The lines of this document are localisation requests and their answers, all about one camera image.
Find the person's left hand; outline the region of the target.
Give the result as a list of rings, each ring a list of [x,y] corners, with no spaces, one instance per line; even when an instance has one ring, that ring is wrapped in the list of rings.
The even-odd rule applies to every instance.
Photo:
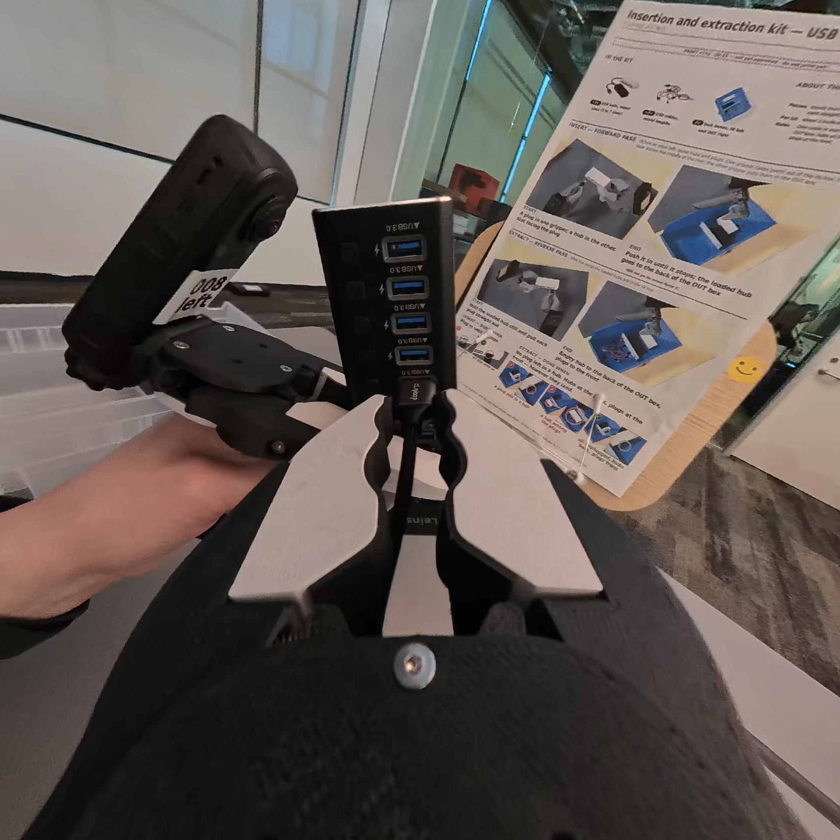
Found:
[[[132,441],[140,536],[164,554],[209,530],[278,467],[242,455],[217,431],[175,416]]]

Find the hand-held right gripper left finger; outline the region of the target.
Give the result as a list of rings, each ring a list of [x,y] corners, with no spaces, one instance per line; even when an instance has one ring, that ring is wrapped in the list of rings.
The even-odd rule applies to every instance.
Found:
[[[310,618],[336,606],[353,634],[381,636],[396,554],[383,487],[392,399],[373,395],[291,459],[228,590],[236,604],[283,603]]]

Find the printed instruction sheet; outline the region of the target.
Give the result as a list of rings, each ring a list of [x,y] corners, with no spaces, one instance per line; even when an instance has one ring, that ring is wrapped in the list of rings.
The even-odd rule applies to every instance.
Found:
[[[838,16],[626,2],[458,311],[458,388],[621,497],[838,236]]]

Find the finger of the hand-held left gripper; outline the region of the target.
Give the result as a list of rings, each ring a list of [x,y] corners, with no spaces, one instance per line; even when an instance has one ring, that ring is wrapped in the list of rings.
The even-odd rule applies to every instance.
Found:
[[[287,459],[332,459],[358,447],[357,418],[348,409],[331,402],[299,402],[288,416],[314,429],[315,435]]]

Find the person's left forearm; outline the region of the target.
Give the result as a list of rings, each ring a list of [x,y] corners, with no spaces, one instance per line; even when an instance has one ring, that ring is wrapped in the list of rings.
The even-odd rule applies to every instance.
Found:
[[[1,659],[57,635],[112,583],[155,567],[207,525],[158,486],[165,468],[108,458],[2,512]]]

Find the clear plastic storage bin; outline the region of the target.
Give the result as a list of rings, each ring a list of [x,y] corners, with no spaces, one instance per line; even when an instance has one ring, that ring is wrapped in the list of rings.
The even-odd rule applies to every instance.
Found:
[[[140,386],[94,392],[67,374],[69,303],[2,305],[2,495],[38,497],[170,415]]]

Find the window with white blind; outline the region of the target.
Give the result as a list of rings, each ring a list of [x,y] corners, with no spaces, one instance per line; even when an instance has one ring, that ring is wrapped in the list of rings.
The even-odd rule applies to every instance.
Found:
[[[391,2],[1,2],[2,130],[173,161],[226,114],[277,149],[299,200],[328,206],[371,101]]]

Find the white door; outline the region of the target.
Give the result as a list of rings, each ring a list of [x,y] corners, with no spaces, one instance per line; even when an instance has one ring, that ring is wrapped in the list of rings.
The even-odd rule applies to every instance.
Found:
[[[838,331],[803,363],[727,454],[838,508]]]

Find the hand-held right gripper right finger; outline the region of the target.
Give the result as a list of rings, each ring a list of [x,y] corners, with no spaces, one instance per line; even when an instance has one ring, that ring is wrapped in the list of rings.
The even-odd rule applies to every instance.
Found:
[[[456,636],[475,636],[498,604],[525,622],[547,602],[589,601],[604,585],[537,449],[464,393],[438,399],[439,470],[447,487],[437,572]]]

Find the wooden display board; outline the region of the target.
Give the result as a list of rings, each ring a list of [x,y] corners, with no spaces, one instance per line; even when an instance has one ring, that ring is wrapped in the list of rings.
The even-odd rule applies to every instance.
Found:
[[[775,346],[774,331],[770,323],[765,322],[737,353],[738,361],[749,362],[756,371],[748,375],[746,381],[734,379],[730,371],[720,374],[622,496],[614,495],[589,479],[581,486],[583,492],[608,511],[638,511],[661,500],[769,371]]]

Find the black USB cable grey plug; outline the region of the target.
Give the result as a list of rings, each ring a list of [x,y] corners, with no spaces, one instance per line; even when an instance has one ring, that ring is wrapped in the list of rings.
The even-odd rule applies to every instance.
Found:
[[[392,508],[392,537],[404,534],[412,497],[417,444],[425,416],[431,410],[437,386],[427,377],[407,377],[400,381],[394,402],[394,417],[402,436],[402,453]]]

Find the red box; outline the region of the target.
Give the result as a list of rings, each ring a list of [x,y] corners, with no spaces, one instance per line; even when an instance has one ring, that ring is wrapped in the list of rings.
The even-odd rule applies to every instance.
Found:
[[[456,194],[456,203],[470,214],[478,214],[482,202],[496,200],[499,181],[486,171],[467,164],[455,164],[448,189]]]

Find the black USB hub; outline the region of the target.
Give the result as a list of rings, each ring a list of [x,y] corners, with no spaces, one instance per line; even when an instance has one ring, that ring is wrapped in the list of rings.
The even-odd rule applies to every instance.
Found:
[[[457,386],[453,209],[437,196],[312,213],[351,409],[373,395],[394,408],[407,377],[437,386],[417,452],[438,451],[438,399]]]

